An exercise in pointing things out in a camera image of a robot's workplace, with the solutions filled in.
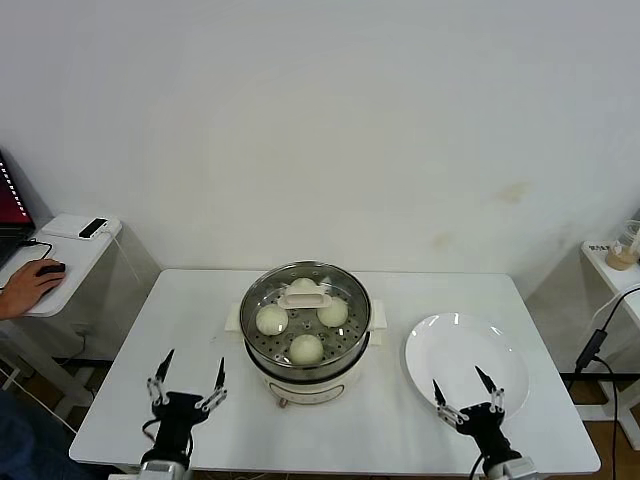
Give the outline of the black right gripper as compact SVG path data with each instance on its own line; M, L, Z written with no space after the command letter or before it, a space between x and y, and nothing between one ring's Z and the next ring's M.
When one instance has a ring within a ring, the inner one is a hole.
M485 460L521 458L522 455L511 448L501 430L504 420L504 389L497 387L479 366L475 366L475 371L490 395L490 403L476 404L459 411L447 403L437 381L433 379L438 417L449 425L457 425L459 433L471 436Z

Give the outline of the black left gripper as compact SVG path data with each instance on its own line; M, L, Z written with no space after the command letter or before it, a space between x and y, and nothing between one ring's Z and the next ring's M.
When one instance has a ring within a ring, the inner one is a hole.
M220 360L212 393L203 398L190 393L166 393L164 381L174 352L174 349L169 351L156 373L146 381L151 403L159 404L152 407L154 418L159 424L154 448L169 453L191 453L193 427L208 419L209 414L205 411L215 410L227 398L225 358Z

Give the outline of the person's bare hand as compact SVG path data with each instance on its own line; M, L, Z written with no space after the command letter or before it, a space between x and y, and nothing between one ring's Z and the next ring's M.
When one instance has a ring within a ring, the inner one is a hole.
M18 318L65 278L66 268L52 259L33 260L19 268L1 289L1 320Z

